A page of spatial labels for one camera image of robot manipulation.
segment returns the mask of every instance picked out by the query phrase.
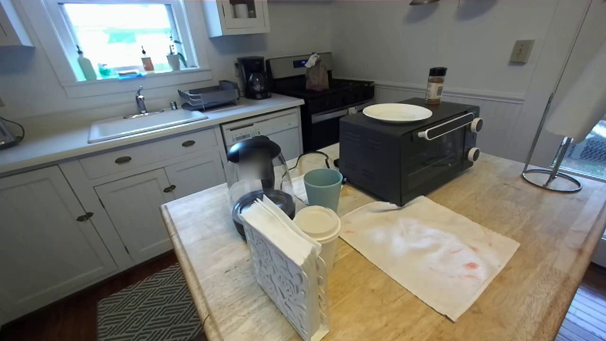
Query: cabinet handle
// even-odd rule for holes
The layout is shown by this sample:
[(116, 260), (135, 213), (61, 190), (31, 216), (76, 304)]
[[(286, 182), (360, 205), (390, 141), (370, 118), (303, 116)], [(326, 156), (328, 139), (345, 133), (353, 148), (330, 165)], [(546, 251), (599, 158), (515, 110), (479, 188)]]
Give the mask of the cabinet handle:
[(129, 158), (129, 156), (125, 156), (125, 158), (118, 158), (118, 160), (116, 160), (116, 165), (131, 163), (131, 160), (133, 160), (133, 158)]
[(184, 141), (184, 143), (182, 143), (184, 148), (190, 148), (190, 146), (194, 146), (194, 145), (195, 145), (195, 141)]
[(173, 184), (173, 186), (165, 188), (163, 192), (173, 194), (175, 190), (176, 190), (176, 186)]
[(239, 126), (239, 127), (231, 127), (229, 131), (241, 131), (241, 129), (248, 129), (252, 127), (254, 124), (248, 124), (248, 126)]
[(91, 218), (93, 218), (93, 213), (86, 213), (86, 215), (78, 216), (76, 220), (78, 220), (78, 222), (87, 222), (87, 220), (91, 220)]

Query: cloth napkin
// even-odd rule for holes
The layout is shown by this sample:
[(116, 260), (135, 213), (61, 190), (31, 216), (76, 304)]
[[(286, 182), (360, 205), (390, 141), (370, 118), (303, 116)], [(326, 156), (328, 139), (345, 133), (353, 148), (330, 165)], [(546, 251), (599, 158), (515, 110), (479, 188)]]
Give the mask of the cloth napkin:
[(345, 215), (341, 224), (341, 239), (453, 323), (519, 249), (428, 198), (404, 209), (375, 201)]

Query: paper cup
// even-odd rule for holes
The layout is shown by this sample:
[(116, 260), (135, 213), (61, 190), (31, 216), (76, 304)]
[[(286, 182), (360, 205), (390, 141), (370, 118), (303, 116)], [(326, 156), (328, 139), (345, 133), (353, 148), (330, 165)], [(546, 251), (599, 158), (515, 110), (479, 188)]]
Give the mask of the paper cup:
[(336, 264), (341, 218), (324, 207), (305, 207), (298, 213), (294, 222), (303, 230), (303, 234), (322, 245), (320, 258), (326, 264), (326, 271), (330, 271)]
[(235, 4), (233, 6), (233, 18), (247, 19), (248, 18), (248, 6), (247, 4)]
[(309, 205), (337, 213), (343, 175), (337, 169), (315, 169), (303, 177)]

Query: oven door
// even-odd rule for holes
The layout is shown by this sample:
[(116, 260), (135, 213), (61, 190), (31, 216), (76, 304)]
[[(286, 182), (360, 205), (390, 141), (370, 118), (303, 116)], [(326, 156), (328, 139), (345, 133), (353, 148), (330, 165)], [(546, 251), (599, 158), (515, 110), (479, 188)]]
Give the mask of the oven door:
[(311, 114), (309, 131), (305, 135), (305, 152), (315, 152), (339, 143), (339, 120), (351, 110)]
[(479, 126), (478, 112), (468, 112), (413, 133), (406, 148), (407, 177), (404, 194), (413, 198), (428, 194), (472, 167), (479, 158), (479, 150), (476, 148)]

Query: kitchen island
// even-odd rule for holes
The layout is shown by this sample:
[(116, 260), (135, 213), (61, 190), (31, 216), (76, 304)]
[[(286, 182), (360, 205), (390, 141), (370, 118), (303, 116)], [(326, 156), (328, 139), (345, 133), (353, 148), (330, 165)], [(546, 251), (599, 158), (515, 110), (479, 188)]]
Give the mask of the kitchen island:
[[(483, 156), (428, 196), (521, 243), (457, 323), (339, 239), (326, 340), (553, 340), (606, 224), (606, 184), (584, 179), (580, 194), (550, 194), (523, 182), (521, 169)], [(370, 201), (343, 186), (339, 215)], [(298, 340), (254, 281), (248, 249), (229, 218), (226, 184), (163, 205), (163, 216), (209, 340)]]

